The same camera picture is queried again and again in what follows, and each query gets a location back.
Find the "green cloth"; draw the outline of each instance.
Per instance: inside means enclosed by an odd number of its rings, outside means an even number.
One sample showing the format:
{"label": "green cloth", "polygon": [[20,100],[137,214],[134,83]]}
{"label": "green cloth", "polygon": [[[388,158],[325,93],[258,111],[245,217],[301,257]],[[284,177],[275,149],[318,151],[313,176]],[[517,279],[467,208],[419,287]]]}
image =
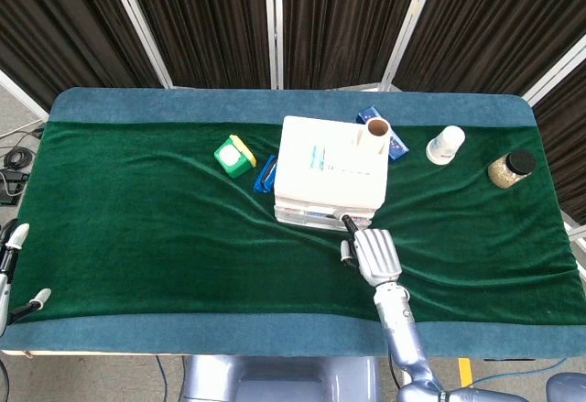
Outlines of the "green cloth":
{"label": "green cloth", "polygon": [[[446,167],[441,127],[397,127],[373,227],[395,238],[418,321],[586,324],[586,300],[535,127],[464,127]],[[342,267],[344,234],[283,225],[253,193],[281,126],[48,124],[19,214],[30,234],[12,303],[52,288],[31,320],[176,312],[318,312],[376,320],[373,290]],[[230,134],[258,167],[237,179],[213,152]],[[513,148],[538,169],[510,190],[486,167]]]}

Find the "black curtain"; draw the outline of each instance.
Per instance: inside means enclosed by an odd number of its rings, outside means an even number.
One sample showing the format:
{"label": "black curtain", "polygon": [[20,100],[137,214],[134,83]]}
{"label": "black curtain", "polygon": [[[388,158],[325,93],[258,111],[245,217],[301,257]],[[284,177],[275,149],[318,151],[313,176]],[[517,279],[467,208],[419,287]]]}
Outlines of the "black curtain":
{"label": "black curtain", "polygon": [[428,0],[394,85],[522,94],[586,34],[586,0]]}
{"label": "black curtain", "polygon": [[266,0],[139,0],[173,84],[270,87]]}
{"label": "black curtain", "polygon": [[283,0],[285,83],[381,81],[411,0]]}
{"label": "black curtain", "polygon": [[0,0],[0,69],[47,111],[72,86],[160,86],[119,0]]}
{"label": "black curtain", "polygon": [[564,212],[586,223],[586,61],[533,108]]}

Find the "jar of grains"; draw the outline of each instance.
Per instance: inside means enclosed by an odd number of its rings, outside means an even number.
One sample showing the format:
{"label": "jar of grains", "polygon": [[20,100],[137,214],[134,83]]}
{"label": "jar of grains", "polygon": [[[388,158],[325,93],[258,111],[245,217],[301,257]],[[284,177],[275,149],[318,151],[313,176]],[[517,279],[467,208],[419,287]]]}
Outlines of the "jar of grains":
{"label": "jar of grains", "polygon": [[536,164],[535,157],[528,150],[514,150],[488,166],[488,177],[497,187],[508,189],[529,176]]}

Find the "yellow lid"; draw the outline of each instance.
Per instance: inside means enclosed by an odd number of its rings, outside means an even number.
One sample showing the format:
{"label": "yellow lid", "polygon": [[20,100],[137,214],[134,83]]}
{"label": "yellow lid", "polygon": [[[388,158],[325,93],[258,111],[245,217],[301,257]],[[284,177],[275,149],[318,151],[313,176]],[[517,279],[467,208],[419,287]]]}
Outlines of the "yellow lid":
{"label": "yellow lid", "polygon": [[246,144],[243,143],[242,139],[240,139],[236,135],[230,135],[230,139],[232,139],[234,146],[240,151],[240,153],[242,153],[246,157],[246,159],[250,161],[253,167],[256,167],[256,158],[253,155],[253,152],[251,152],[250,149],[246,146]]}

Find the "gray floor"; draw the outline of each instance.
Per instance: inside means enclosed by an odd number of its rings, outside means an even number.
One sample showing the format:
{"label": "gray floor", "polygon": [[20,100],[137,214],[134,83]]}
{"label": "gray floor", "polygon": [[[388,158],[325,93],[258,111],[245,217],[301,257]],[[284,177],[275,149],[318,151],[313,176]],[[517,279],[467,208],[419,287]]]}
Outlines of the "gray floor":
{"label": "gray floor", "polygon": [[[0,136],[35,119],[33,114],[0,88]],[[0,139],[0,146],[13,145],[19,137],[20,135],[15,135]],[[22,145],[35,150],[37,140],[27,138]],[[0,207],[0,224],[12,217],[16,217],[16,208]],[[586,266],[584,254],[578,257]],[[32,359],[22,356],[0,355],[0,357],[10,374],[10,400],[13,402],[163,400],[163,382],[155,358],[152,356],[50,356]],[[488,375],[546,367],[555,362],[556,360],[472,361],[472,376],[474,379],[480,379]],[[168,400],[177,400],[182,379],[181,359],[177,356],[162,356],[162,363],[168,379]],[[432,365],[446,388],[460,386],[456,359],[434,358]],[[381,360],[381,366],[384,401],[394,401],[396,391],[387,372],[386,360]],[[586,357],[571,358],[556,370],[540,375],[511,377],[481,384],[478,387],[518,394],[532,402],[545,402],[545,384],[548,377],[561,371],[586,373]]]}

